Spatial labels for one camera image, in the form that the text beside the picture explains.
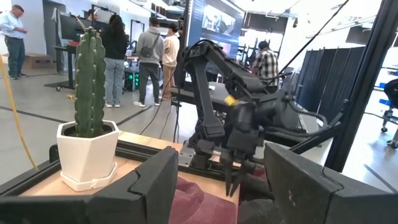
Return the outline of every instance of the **robotic arm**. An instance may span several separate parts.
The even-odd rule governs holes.
[[[213,112],[205,75],[208,62],[218,67],[224,76],[228,93],[237,100],[230,112],[233,130],[228,138],[226,149],[217,145],[217,142],[225,137],[225,131],[223,123]],[[243,176],[254,168],[250,159],[255,155],[256,147],[262,145],[263,142],[263,139],[259,137],[260,127],[267,129],[276,126],[292,129],[297,124],[297,113],[291,107],[294,99],[283,91],[267,94],[263,82],[258,77],[228,59],[221,48],[210,40],[201,40],[185,49],[183,64],[192,78],[198,113],[195,134],[199,138],[197,142],[190,139],[190,146],[194,148],[195,156],[207,159],[210,159],[214,150],[221,151],[226,194],[232,195]],[[239,162],[241,167],[231,190],[233,162]]]

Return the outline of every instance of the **blue shirt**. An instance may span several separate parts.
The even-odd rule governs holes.
[[[4,12],[0,14],[0,30],[4,35],[18,39],[25,38],[24,33],[14,30],[15,27],[24,27],[21,19],[17,18],[11,12]]]

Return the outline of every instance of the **white hexagonal pot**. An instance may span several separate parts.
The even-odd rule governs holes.
[[[113,121],[104,121],[112,128],[110,133],[96,138],[76,138],[64,135],[76,122],[60,124],[57,131],[61,178],[74,191],[105,187],[116,175],[118,164],[115,150],[119,129]]]

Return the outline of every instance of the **plaid shirt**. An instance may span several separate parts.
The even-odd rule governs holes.
[[[272,78],[278,76],[278,59],[275,53],[270,49],[266,48],[259,51],[256,55],[256,60],[253,62],[253,68],[258,68],[256,75],[260,78]],[[272,81],[270,86],[277,86],[279,79],[276,78]]]

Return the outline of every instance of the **black pants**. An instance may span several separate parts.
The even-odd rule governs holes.
[[[18,78],[22,73],[22,65],[25,60],[25,44],[23,39],[5,36],[8,49],[8,74],[10,78]]]
[[[154,87],[155,103],[159,102],[159,64],[140,63],[139,64],[139,101],[145,104],[148,78]]]

